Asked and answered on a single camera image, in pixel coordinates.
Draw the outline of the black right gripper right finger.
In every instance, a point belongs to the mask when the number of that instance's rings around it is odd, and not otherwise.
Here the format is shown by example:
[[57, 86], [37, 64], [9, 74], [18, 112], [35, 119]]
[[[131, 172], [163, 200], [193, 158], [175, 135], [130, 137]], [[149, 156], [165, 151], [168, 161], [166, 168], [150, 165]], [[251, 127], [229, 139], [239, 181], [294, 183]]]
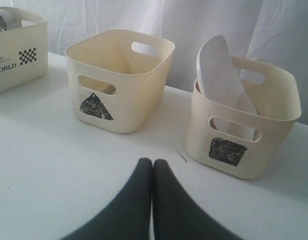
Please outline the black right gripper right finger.
[[241, 239], [191, 198], [164, 159], [153, 165], [152, 205], [156, 240]]

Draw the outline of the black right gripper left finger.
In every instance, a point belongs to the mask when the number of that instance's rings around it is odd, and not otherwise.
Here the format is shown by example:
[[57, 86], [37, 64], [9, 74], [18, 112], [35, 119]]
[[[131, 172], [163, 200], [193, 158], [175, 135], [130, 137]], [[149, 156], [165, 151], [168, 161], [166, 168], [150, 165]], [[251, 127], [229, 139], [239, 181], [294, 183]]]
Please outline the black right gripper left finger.
[[63, 239], [148, 240], [152, 170], [152, 161], [140, 158], [125, 185], [106, 207]]

